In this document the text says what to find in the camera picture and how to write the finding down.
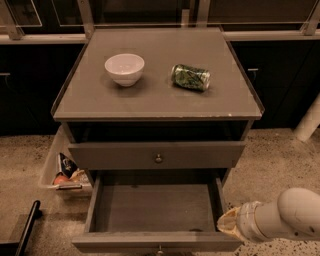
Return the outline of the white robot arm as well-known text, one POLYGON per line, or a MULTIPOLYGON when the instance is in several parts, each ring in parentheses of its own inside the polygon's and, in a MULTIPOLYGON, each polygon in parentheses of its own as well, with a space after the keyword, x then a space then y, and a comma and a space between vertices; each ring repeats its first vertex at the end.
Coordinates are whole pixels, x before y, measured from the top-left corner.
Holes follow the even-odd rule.
POLYGON ((297 128, 253 130, 224 191, 218 228, 255 243, 320 238, 320 101, 297 128))

